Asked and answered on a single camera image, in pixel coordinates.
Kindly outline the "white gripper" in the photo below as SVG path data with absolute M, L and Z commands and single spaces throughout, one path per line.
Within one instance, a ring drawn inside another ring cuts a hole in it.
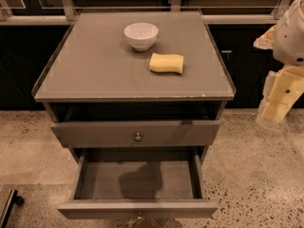
M 254 41 L 255 48 L 273 49 L 274 58 L 285 64 L 266 77 L 257 110 L 261 122 L 280 123 L 304 93 L 303 5 L 304 0 L 294 0 L 277 24 Z

